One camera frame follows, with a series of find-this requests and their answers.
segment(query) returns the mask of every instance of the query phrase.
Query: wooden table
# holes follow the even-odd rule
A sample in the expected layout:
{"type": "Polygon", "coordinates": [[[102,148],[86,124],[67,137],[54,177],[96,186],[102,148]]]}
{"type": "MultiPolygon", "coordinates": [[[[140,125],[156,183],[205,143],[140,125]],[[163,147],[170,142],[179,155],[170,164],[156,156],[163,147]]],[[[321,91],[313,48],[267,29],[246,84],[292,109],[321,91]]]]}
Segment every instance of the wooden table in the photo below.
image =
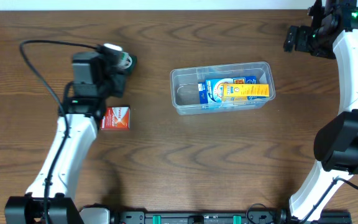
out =
{"type": "MultiPolygon", "coordinates": [[[[130,131],[101,131],[78,183],[76,205],[147,210],[246,210],[285,206],[314,162],[313,140],[339,107],[335,60],[283,51],[287,29],[306,11],[0,12],[0,223],[9,196],[23,195],[55,135],[57,106],[19,55],[19,42],[112,42],[139,58],[122,99],[130,131]],[[262,109],[180,116],[172,106],[174,68],[266,61],[276,98],[262,109]]],[[[26,48],[61,96],[71,56],[84,49],[26,48]]],[[[358,184],[358,176],[352,181],[358,184]]],[[[349,209],[343,186],[326,208],[349,209]]]]}

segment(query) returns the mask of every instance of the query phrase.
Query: green object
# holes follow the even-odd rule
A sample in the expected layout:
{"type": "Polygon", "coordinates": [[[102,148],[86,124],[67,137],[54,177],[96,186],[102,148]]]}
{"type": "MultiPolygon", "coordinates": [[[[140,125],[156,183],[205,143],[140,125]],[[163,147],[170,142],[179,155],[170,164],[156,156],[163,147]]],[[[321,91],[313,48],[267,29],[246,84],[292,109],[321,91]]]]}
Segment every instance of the green object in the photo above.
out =
{"type": "Polygon", "coordinates": [[[161,224],[161,216],[153,215],[153,224],[161,224]]]}
{"type": "Polygon", "coordinates": [[[241,224],[241,216],[234,215],[233,216],[233,224],[241,224]]]}

